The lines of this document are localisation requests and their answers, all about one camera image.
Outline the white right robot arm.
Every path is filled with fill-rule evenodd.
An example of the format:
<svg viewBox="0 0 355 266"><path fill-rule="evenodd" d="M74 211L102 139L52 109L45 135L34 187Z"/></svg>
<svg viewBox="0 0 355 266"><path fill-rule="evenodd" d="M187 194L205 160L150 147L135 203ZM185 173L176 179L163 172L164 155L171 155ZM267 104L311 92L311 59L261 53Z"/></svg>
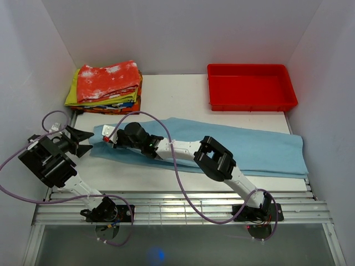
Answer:
<svg viewBox="0 0 355 266"><path fill-rule="evenodd" d="M105 126L104 141L113 148L137 150L143 156L159 161L191 161L213 181L223 182L244 199L245 205L232 206L232 215L240 222L261 222L283 220L281 206L274 203L272 196L257 188L238 168L233 154L211 136L200 141L176 141L151 135L137 122L131 122L124 129Z"/></svg>

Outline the light blue trousers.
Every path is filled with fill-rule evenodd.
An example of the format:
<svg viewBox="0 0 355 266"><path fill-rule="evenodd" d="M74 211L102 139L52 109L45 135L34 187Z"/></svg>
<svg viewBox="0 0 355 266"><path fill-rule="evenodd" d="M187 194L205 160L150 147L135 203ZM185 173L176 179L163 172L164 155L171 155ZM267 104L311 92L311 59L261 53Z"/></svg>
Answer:
<svg viewBox="0 0 355 266"><path fill-rule="evenodd" d="M303 158L303 140L297 135L243 129L170 117L161 122L173 140L200 141L211 136L230 150L241 172L246 176L287 177L304 179L308 175ZM167 137L157 121L140 122L149 134ZM174 170L173 160L158 161L130 149L114 149L103 141L103 125L94 127L90 156L155 168ZM195 162L177 159L181 172L203 173Z"/></svg>

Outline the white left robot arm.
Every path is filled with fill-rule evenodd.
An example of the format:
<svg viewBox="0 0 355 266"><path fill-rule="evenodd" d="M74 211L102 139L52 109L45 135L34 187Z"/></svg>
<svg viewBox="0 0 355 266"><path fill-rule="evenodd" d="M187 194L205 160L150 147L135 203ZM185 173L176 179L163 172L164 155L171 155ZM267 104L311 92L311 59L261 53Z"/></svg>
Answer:
<svg viewBox="0 0 355 266"><path fill-rule="evenodd" d="M116 204L101 192L91 188L80 177L77 166L67 153L81 158L92 149L92 145L80 142L94 136L92 132L67 126L68 134L61 133L50 139L33 135L29 146L18 156L20 161L47 187L82 196L87 207L80 214L87 222L111 222L118 217Z"/></svg>

